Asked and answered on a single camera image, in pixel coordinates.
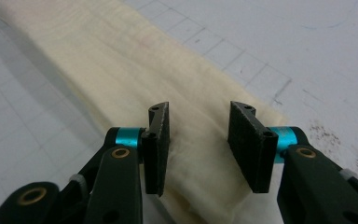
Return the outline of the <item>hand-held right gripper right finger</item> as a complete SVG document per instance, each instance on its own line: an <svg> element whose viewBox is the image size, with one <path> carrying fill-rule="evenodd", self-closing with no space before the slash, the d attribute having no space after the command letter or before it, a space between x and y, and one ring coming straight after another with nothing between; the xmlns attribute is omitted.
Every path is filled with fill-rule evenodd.
<svg viewBox="0 0 358 224"><path fill-rule="evenodd" d="M273 164L283 163L283 152L298 143L298 135L292 126L264 126L254 107L231 101L227 141L251 191L268 193Z"/></svg>

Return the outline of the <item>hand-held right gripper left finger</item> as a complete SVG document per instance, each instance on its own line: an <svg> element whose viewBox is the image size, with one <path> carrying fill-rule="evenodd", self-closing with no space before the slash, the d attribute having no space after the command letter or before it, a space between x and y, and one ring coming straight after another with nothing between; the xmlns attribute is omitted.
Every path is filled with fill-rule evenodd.
<svg viewBox="0 0 358 224"><path fill-rule="evenodd" d="M162 196L170 146L169 103L148 109L149 128L123 128L117 131L115 143L138 150L144 165L145 192Z"/></svg>

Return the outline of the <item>cream cloth with egg print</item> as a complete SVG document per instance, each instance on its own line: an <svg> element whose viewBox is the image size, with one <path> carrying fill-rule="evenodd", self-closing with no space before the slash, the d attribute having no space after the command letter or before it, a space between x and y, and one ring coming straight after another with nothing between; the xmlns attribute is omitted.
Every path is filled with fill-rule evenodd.
<svg viewBox="0 0 358 224"><path fill-rule="evenodd" d="M53 63L100 128L144 126L170 106L162 203L177 224L232 224L249 194L227 143L231 102L285 118L120 0L0 0L0 19Z"/></svg>

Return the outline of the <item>white grid mat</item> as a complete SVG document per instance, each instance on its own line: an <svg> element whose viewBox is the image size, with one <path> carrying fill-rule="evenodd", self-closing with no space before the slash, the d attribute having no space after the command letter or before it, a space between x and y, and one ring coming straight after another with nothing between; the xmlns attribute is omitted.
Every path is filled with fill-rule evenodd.
<svg viewBox="0 0 358 224"><path fill-rule="evenodd" d="M358 0L123 0L358 174ZM65 184L103 133L52 66L0 19L0 204Z"/></svg>

